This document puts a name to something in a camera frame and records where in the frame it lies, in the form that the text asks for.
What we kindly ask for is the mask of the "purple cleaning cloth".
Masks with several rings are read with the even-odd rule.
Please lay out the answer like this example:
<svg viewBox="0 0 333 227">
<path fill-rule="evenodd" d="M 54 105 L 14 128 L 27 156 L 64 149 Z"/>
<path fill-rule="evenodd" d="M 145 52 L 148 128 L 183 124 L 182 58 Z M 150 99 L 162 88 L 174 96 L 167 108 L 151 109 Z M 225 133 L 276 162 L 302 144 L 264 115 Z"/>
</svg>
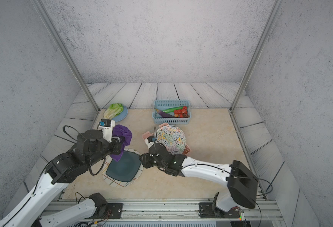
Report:
<svg viewBox="0 0 333 227">
<path fill-rule="evenodd" d="M 124 154 L 124 149 L 125 146 L 129 146 L 132 140 L 132 132 L 129 128 L 127 128 L 126 126 L 123 125 L 116 125 L 113 128 L 113 133 L 112 133 L 113 137 L 118 137 L 120 139 L 120 143 L 119 143 L 119 150 L 120 150 L 120 154 L 118 155 L 110 155 L 110 157 L 118 162 L 120 161 L 120 159 L 122 158 L 123 154 Z"/>
</svg>

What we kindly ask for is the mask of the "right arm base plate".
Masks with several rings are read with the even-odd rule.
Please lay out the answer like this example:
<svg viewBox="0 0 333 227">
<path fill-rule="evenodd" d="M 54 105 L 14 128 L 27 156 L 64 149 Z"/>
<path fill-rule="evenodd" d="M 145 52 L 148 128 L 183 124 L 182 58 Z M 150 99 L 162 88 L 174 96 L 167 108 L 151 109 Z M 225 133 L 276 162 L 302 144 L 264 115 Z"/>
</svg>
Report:
<svg viewBox="0 0 333 227">
<path fill-rule="evenodd" d="M 240 219 L 240 210 L 233 208 L 229 211 L 222 211 L 217 208 L 212 202 L 201 202 L 199 203 L 200 218 L 237 218 Z"/>
</svg>

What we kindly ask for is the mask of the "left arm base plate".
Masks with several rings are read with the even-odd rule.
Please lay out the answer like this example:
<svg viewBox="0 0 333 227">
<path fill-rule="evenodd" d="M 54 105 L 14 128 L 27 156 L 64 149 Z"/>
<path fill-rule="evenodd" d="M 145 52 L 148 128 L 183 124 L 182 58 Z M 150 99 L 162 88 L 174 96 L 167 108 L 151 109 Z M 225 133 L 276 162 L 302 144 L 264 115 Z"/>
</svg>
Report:
<svg viewBox="0 0 333 227">
<path fill-rule="evenodd" d="M 96 207 L 92 216 L 86 219 L 120 219 L 123 211 L 123 203 L 108 203 Z"/>
</svg>

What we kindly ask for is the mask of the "dark green square plate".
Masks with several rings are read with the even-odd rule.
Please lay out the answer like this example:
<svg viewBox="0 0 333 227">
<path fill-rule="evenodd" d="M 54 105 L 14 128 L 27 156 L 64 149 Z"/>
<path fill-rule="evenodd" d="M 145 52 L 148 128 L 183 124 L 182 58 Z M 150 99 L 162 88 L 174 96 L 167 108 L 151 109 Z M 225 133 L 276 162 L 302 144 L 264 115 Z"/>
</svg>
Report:
<svg viewBox="0 0 333 227">
<path fill-rule="evenodd" d="M 136 150 L 125 150 L 120 161 L 111 161 L 105 176 L 120 182 L 131 182 L 142 167 L 139 156 Z"/>
</svg>

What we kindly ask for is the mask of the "colourful squiggle pattern plate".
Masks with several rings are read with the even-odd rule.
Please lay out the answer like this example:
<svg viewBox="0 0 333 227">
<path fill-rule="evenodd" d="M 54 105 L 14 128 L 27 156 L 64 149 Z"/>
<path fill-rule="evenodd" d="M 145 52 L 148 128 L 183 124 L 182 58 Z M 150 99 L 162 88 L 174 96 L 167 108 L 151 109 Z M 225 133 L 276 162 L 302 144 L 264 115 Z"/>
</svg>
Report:
<svg viewBox="0 0 333 227">
<path fill-rule="evenodd" d="M 183 154 L 186 148 L 185 133 L 175 125 L 165 125 L 156 131 L 157 143 L 161 143 L 172 154 Z"/>
</svg>

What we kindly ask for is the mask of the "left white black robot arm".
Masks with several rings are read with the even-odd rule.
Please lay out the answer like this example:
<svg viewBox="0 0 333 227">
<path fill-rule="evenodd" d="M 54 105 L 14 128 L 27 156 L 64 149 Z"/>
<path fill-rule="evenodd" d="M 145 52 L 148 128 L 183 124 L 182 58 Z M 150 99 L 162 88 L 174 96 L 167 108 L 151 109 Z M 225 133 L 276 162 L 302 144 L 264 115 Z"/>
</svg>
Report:
<svg viewBox="0 0 333 227">
<path fill-rule="evenodd" d="M 105 161 L 108 155 L 121 153 L 125 138 L 114 137 L 112 133 L 110 126 L 78 134 L 77 143 L 47 164 L 34 188 L 0 220 L 0 227 L 67 227 L 85 218 L 108 218 L 108 203 L 99 193 L 58 213 L 42 213 L 78 176 L 91 171 L 94 164 Z"/>
</svg>

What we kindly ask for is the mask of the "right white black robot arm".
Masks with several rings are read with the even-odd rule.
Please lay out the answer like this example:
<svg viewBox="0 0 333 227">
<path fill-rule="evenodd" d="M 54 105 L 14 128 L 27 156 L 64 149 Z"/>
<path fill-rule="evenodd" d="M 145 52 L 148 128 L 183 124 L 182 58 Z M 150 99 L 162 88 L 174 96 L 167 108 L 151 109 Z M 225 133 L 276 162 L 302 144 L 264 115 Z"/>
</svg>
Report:
<svg viewBox="0 0 333 227">
<path fill-rule="evenodd" d="M 161 143 L 148 143 L 148 153 L 139 156 L 144 168 L 156 167 L 170 176 L 195 177 L 225 186 L 227 193 L 217 193 L 214 206 L 228 212 L 235 207 L 254 209 L 257 188 L 262 181 L 242 162 L 215 164 L 199 161 L 182 154 L 172 154 Z"/>
</svg>

